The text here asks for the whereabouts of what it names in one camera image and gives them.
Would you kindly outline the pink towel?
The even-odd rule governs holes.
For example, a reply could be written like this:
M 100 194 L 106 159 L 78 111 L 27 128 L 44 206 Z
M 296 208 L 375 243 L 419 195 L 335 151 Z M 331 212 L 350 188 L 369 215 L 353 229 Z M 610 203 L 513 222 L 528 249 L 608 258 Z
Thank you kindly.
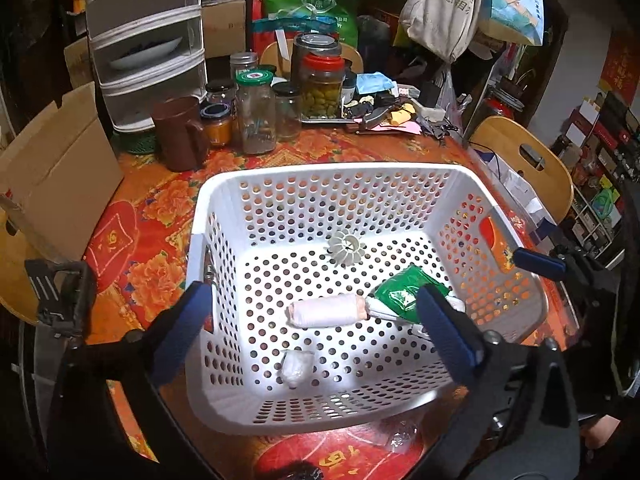
M 362 297 L 338 295 L 293 302 L 286 316 L 288 324 L 297 328 L 331 328 L 364 321 L 369 313 Z

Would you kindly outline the left yellow wooden chair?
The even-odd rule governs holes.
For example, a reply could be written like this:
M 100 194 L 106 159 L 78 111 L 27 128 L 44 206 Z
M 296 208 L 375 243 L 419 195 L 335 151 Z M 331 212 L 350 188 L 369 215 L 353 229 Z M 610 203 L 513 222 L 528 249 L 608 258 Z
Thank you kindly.
M 24 262 L 38 259 L 41 255 L 26 240 L 25 235 L 14 228 L 4 210 L 1 211 L 0 250 L 1 305 L 21 321 L 36 325 L 38 300 Z

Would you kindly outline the white ribbed round ornament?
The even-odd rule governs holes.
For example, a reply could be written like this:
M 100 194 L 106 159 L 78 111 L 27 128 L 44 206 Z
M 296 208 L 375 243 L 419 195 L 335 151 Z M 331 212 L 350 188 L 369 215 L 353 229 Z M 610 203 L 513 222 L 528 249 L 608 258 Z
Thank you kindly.
M 360 238 L 338 230 L 329 238 L 329 254 L 337 266 L 353 266 L 363 259 L 366 248 Z

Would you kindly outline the green-lid glass jar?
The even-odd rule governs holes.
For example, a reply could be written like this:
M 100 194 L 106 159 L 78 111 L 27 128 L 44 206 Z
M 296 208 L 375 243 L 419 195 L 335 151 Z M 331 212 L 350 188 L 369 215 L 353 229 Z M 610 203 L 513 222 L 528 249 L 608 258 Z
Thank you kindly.
M 268 70 L 248 70 L 236 75 L 236 109 L 242 149 L 247 155 L 269 153 L 277 144 L 272 78 L 273 73 Z

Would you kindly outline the blue printed paper bag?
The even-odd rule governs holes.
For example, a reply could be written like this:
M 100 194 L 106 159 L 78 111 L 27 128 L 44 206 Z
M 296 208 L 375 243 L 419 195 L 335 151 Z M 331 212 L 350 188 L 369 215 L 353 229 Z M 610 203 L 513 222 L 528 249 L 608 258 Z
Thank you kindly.
M 544 42 L 544 0 L 482 0 L 478 28 L 495 40 L 540 47 Z

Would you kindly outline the beige canvas tote bag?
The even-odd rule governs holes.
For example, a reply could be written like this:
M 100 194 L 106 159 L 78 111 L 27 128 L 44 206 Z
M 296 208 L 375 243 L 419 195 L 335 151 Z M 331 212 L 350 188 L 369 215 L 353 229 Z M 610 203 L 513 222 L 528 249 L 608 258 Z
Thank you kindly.
M 407 0 L 400 24 L 408 38 L 452 64 L 469 47 L 482 0 Z

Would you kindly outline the black phone stand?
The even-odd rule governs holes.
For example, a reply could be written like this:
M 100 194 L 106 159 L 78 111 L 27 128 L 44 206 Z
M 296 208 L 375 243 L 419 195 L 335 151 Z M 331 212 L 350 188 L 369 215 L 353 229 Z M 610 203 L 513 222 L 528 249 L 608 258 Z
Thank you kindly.
M 96 300 L 96 276 L 91 266 L 85 261 L 28 259 L 24 267 L 38 300 L 38 323 L 62 336 L 85 338 Z

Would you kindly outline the brown plastic mug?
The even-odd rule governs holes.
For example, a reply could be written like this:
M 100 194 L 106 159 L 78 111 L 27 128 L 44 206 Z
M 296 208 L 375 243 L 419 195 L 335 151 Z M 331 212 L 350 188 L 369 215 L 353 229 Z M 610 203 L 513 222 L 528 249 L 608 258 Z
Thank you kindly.
M 197 170 L 208 153 L 208 137 L 195 96 L 180 96 L 156 103 L 151 112 L 160 154 L 173 172 Z

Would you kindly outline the white perforated plastic basket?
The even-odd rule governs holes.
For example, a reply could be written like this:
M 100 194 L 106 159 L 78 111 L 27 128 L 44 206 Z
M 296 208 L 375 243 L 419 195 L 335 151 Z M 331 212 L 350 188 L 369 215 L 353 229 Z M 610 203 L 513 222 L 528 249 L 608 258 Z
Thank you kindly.
M 198 419 L 224 434 L 303 434 L 427 404 L 449 384 L 430 336 L 378 293 L 430 278 L 481 330 L 519 342 L 549 307 L 472 170 L 326 164 L 225 172 L 198 193 L 189 282 L 213 283 L 186 358 Z

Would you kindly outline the red-lid pickle jar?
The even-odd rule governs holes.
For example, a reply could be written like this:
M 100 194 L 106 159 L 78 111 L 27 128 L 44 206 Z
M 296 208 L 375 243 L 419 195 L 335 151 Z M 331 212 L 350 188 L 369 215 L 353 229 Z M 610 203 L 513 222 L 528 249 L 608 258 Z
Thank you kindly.
M 345 77 L 344 58 L 308 53 L 303 58 L 299 77 L 303 118 L 339 118 Z

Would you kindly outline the clear plastic wrapper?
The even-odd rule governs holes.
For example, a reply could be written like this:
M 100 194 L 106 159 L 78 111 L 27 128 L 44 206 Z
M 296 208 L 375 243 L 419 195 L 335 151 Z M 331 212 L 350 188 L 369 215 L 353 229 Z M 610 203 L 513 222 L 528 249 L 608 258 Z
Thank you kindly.
M 373 424 L 373 442 L 387 452 L 406 454 L 419 434 L 418 423 L 409 417 L 390 417 Z

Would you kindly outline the grey plastic drawer tower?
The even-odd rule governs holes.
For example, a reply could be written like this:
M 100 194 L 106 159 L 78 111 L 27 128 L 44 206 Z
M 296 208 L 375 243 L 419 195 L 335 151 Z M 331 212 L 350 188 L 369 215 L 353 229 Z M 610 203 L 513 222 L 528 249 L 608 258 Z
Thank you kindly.
M 201 0 L 86 0 L 91 62 L 118 133 L 154 127 L 155 104 L 205 96 Z

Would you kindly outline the small white bundle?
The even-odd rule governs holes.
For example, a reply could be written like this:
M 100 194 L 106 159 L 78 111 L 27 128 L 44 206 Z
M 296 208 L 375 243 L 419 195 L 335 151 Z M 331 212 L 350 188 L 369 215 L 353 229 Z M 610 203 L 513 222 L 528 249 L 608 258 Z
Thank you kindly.
M 314 354 L 309 351 L 288 350 L 281 362 L 280 377 L 288 388 L 302 386 L 314 372 Z

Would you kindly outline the shelf with boxes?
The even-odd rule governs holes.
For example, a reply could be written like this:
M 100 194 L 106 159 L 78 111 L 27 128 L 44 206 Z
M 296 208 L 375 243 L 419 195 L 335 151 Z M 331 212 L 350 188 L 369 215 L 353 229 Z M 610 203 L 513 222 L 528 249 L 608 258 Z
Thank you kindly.
M 623 252 L 623 184 L 639 181 L 639 121 L 613 91 L 582 101 L 551 151 L 570 172 L 574 197 L 563 233 L 588 255 L 609 263 Z

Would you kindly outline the green plastic packet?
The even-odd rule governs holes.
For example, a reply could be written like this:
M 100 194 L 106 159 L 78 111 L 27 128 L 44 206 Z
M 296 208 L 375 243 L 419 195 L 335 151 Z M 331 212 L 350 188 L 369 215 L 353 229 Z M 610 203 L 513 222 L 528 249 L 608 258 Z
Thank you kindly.
M 442 296 L 449 294 L 449 288 L 446 285 L 431 278 L 420 266 L 410 264 L 404 270 L 378 285 L 369 297 L 390 309 L 398 318 L 409 323 L 419 324 L 416 296 L 418 296 L 418 290 L 424 285 L 433 285 Z

